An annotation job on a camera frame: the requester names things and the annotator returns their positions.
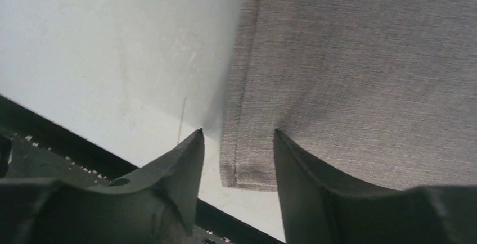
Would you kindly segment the grey cloth napkin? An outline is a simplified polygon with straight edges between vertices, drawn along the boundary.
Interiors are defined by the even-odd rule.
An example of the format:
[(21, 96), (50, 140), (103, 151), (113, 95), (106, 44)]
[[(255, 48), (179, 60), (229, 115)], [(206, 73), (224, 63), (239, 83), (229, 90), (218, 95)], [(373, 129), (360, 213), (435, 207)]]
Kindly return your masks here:
[(242, 0), (225, 187), (276, 190), (276, 129), (379, 186), (476, 183), (476, 0)]

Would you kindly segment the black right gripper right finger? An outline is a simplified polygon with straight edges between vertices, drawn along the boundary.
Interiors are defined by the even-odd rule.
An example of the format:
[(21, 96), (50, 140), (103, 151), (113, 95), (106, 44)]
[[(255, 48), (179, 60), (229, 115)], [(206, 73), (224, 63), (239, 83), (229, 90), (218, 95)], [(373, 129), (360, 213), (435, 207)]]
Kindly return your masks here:
[(273, 154), (287, 243), (475, 243), (476, 186), (404, 191), (353, 177), (276, 130)]

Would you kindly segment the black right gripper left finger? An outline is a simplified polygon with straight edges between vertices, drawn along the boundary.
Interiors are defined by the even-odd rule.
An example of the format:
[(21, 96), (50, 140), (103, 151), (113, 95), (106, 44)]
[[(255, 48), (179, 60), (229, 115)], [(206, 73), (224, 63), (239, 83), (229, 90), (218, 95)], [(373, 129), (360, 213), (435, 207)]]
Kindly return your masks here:
[(1, 138), (2, 243), (188, 243), (194, 233), (204, 135), (108, 185), (6, 178), (12, 143)]

